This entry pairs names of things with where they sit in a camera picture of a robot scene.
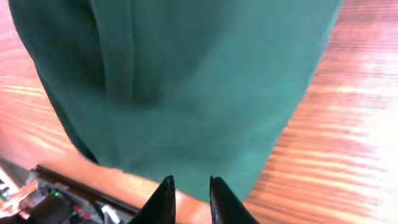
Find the green garment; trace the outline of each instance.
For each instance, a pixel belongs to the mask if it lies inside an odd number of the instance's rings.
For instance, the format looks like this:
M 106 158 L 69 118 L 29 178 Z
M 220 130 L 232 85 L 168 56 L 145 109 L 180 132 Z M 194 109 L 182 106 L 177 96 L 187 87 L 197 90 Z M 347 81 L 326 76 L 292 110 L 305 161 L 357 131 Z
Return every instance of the green garment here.
M 10 0 L 77 148 L 154 181 L 174 175 L 204 201 L 211 175 L 247 197 L 305 94 L 339 5 Z

